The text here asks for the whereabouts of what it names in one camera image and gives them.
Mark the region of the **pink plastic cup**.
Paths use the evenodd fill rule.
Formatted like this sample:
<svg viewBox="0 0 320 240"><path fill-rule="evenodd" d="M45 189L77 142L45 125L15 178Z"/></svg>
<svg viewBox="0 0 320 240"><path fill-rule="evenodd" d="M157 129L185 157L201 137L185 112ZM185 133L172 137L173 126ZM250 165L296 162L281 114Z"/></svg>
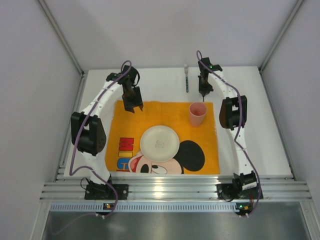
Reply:
<svg viewBox="0 0 320 240"><path fill-rule="evenodd" d="M203 102L194 102L189 106L189 121L193 127L199 127L207 114L207 107Z"/></svg>

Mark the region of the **cream round plate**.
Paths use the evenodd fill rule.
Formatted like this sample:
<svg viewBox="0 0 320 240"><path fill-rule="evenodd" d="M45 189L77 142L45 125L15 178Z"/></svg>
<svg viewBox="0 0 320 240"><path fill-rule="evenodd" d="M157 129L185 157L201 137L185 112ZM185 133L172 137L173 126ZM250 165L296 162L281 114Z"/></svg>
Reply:
<svg viewBox="0 0 320 240"><path fill-rule="evenodd" d="M145 158L152 162L164 163L178 153L180 139L172 128L156 125L142 134L139 145Z"/></svg>

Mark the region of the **orange cartoon mouse towel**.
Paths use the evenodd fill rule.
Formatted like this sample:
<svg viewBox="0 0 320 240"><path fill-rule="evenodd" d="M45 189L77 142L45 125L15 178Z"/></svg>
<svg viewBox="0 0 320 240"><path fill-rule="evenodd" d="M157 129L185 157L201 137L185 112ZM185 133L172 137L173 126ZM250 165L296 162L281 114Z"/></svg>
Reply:
<svg viewBox="0 0 320 240"><path fill-rule="evenodd" d="M147 101L143 111L112 113L105 164L109 171L158 175L220 174L214 105L202 104L204 119L190 121L189 102Z"/></svg>

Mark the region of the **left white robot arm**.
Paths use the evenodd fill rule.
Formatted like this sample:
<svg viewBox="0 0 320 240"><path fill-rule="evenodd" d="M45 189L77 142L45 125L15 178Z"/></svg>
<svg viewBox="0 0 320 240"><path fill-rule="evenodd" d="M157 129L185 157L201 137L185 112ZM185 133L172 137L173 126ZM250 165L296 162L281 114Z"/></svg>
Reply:
<svg viewBox="0 0 320 240"><path fill-rule="evenodd" d="M135 108L143 110L141 90L138 86L140 73L126 60L119 73L110 73L102 89L91 103L80 112L73 112L70 117L71 142L73 151L69 175L73 176L82 169L90 171L90 180L99 185L106 185L111 174L106 167L107 135L103 118L122 98L124 110L134 113Z"/></svg>

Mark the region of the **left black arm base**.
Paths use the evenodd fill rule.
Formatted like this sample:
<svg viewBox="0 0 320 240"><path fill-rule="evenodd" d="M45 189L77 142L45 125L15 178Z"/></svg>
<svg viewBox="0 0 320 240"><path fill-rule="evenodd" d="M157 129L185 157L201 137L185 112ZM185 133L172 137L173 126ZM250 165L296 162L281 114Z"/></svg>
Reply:
<svg viewBox="0 0 320 240"><path fill-rule="evenodd" d="M82 182L80 186L85 189L85 200L116 200L116 194L118 200L127 200L129 194L129 185L128 184L113 184L111 180L108 183L115 189L115 192L111 187L106 184L98 184L93 181L85 178L87 185L84 188Z"/></svg>

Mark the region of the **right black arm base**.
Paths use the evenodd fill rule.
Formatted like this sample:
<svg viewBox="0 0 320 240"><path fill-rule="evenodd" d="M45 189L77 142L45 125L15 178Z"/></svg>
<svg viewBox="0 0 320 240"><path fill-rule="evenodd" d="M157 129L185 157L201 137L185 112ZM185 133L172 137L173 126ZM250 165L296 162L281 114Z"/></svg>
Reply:
<svg viewBox="0 0 320 240"><path fill-rule="evenodd" d="M260 181L253 170L248 174L234 173L231 183L220 183L216 189L218 199L226 202L263 198Z"/></svg>

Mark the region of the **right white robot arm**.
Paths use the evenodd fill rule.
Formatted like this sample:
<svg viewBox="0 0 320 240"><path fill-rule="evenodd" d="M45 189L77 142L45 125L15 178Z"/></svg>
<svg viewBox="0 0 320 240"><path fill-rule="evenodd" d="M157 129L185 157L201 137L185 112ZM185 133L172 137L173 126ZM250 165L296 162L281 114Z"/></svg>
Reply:
<svg viewBox="0 0 320 240"><path fill-rule="evenodd" d="M223 76L223 69L220 65L213 65L208 57L198 57L198 91L202 97L212 92L222 99L219 112L220 126L226 130L230 139L233 154L233 177L242 185L258 183L259 177L247 153L245 141L245 125L247 122L248 100L245 95L228 83Z"/></svg>

